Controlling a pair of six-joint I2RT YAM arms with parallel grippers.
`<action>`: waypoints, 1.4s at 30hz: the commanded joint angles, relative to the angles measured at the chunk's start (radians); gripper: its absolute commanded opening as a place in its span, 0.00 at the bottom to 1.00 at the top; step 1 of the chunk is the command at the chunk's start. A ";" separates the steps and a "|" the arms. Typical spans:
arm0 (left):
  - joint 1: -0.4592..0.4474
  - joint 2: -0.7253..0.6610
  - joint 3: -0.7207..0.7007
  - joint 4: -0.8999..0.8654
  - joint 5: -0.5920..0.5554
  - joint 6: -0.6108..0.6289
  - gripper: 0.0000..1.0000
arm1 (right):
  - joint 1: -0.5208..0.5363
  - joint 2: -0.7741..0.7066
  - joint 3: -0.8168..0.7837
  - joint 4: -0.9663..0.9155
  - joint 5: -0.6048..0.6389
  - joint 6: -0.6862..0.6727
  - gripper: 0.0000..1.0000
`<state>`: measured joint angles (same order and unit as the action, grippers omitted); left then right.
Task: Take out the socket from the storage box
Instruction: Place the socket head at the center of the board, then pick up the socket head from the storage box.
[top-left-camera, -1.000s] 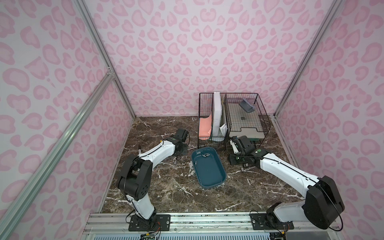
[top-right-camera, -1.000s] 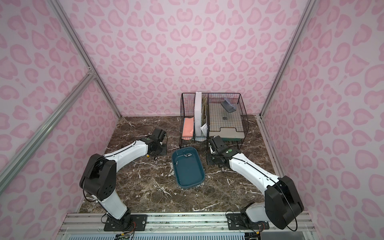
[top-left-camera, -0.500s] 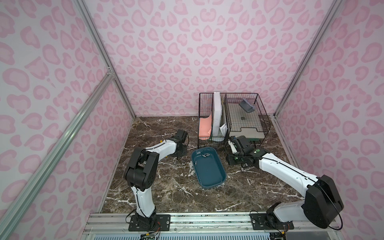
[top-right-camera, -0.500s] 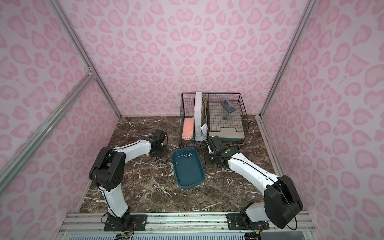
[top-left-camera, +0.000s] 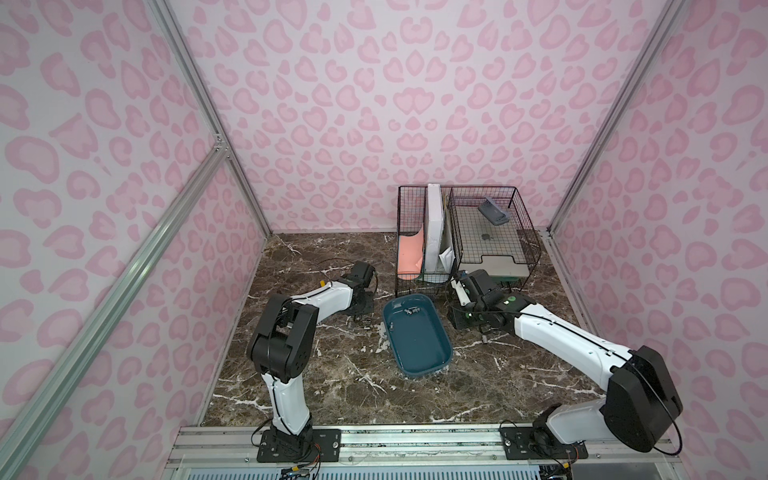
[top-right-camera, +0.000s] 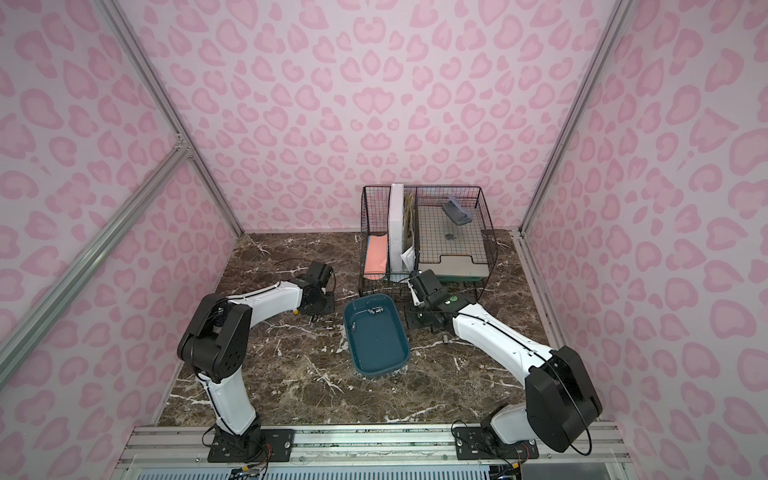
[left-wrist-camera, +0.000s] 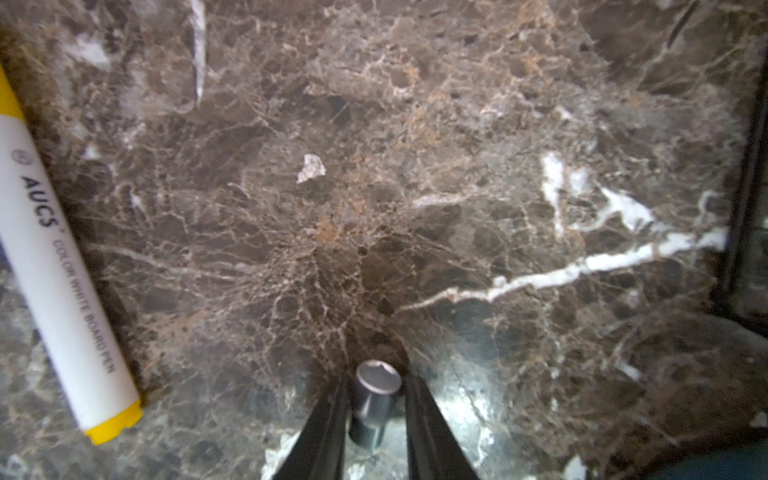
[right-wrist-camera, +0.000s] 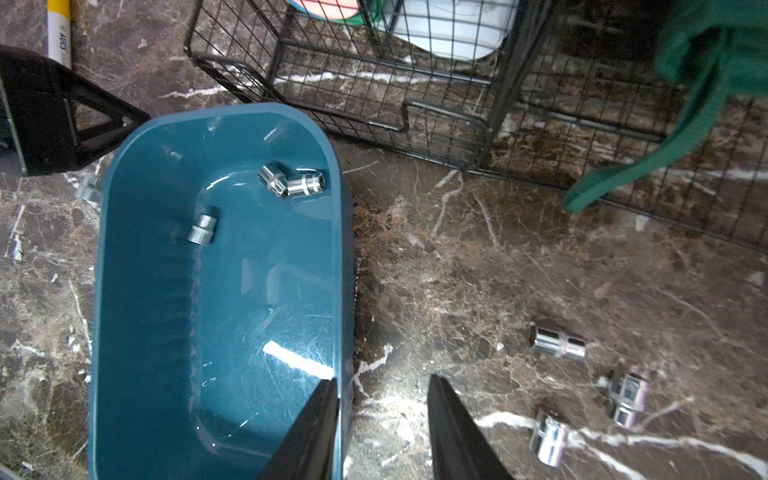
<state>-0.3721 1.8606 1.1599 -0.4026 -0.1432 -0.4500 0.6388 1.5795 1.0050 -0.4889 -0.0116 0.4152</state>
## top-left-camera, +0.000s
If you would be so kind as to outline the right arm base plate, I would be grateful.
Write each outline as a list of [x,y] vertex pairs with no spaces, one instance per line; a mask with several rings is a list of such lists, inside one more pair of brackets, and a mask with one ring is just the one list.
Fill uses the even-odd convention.
[[502,425],[499,433],[507,460],[553,460],[565,463],[589,458],[583,442],[561,443],[545,427]]

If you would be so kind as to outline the teal plastic storage box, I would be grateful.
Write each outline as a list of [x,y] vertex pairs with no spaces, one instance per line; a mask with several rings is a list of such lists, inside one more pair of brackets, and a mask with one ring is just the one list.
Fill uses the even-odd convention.
[[395,361],[406,377],[424,377],[450,364],[453,347],[428,296],[395,298],[385,305],[382,315]]

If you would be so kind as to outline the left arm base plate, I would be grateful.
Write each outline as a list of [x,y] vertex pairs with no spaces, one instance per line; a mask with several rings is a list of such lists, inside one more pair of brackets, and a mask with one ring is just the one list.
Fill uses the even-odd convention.
[[259,440],[258,463],[338,462],[342,444],[340,429],[306,427],[298,435],[288,434],[272,426]]

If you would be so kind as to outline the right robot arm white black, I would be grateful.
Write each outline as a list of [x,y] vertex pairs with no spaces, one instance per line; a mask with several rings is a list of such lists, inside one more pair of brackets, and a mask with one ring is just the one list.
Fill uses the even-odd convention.
[[677,426],[683,404],[662,355],[653,348],[631,349],[589,333],[533,298],[505,291],[484,270],[455,278],[451,286],[459,300],[458,320],[478,321],[542,347],[603,390],[600,399],[556,404],[542,412],[533,426],[537,441],[617,440],[647,453]]

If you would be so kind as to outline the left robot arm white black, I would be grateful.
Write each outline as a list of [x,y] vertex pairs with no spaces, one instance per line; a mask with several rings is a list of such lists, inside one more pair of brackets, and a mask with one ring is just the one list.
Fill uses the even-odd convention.
[[278,437],[298,440],[311,435],[303,372],[307,367],[319,323],[342,313],[359,316],[373,311],[369,289],[375,268],[363,261],[350,271],[310,292],[269,298],[246,349],[268,388],[272,430]]

